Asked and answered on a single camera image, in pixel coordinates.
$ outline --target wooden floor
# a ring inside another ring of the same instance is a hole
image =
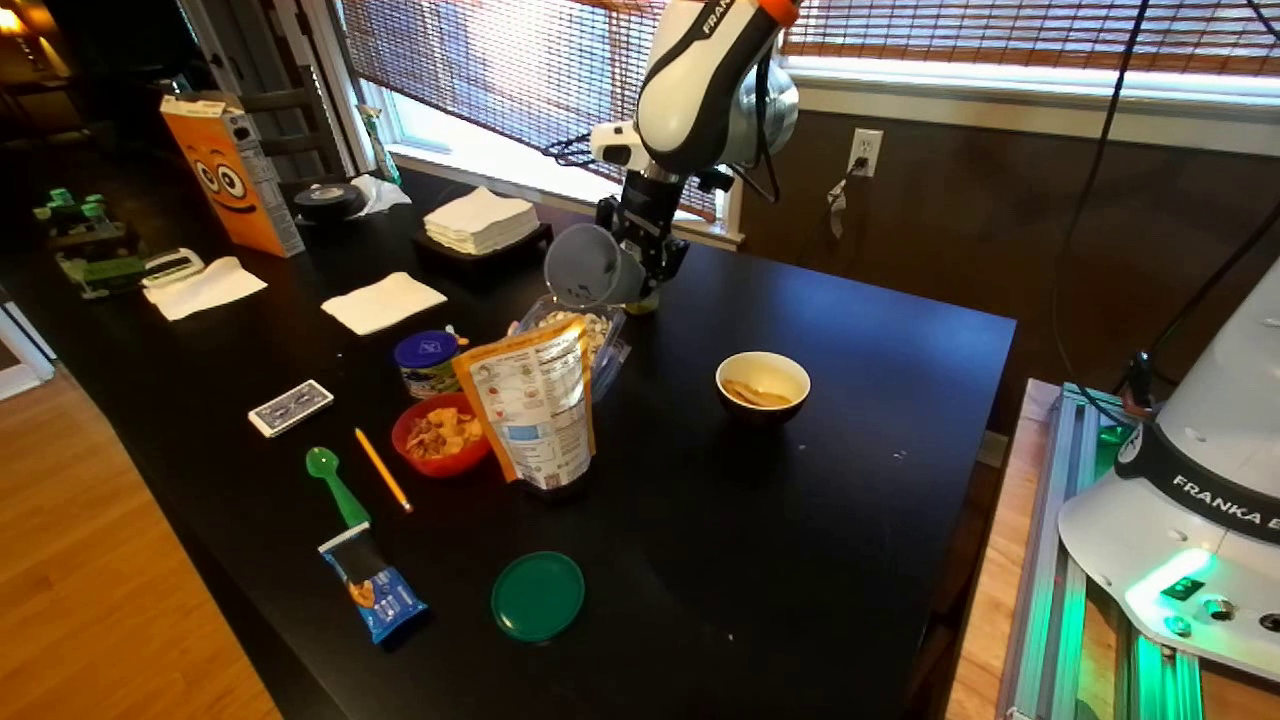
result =
[[[0,717],[280,717],[67,373],[0,401],[0,548]]]

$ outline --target green lid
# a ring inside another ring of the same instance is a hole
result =
[[[497,629],[514,640],[552,640],[585,607],[590,582],[574,557],[527,551],[517,557],[494,582],[490,607]]]

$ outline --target small bowl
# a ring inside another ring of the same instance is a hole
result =
[[[431,445],[439,445],[443,436],[459,436],[459,445],[452,452],[431,452]],[[465,475],[494,452],[479,412],[465,393],[431,394],[405,407],[391,422],[391,447],[430,481]]]
[[[812,393],[812,379],[794,354],[737,352],[720,358],[716,387],[732,412],[797,415]]]

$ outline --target small box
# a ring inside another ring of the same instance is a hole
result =
[[[306,250],[277,169],[260,151],[255,126],[241,105],[219,95],[165,95],[161,117],[234,242],[270,254]]]
[[[494,254],[541,229],[538,206],[527,198],[494,194],[478,188],[437,211],[426,214],[426,233],[452,254]]]

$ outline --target pencil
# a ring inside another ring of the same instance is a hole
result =
[[[397,475],[389,472],[389,463],[376,457],[376,447],[367,445],[364,426],[356,426],[356,445],[364,447],[367,463],[376,469],[376,475],[386,475],[389,490],[397,497],[397,504],[405,512],[412,512],[405,487],[397,483]]]

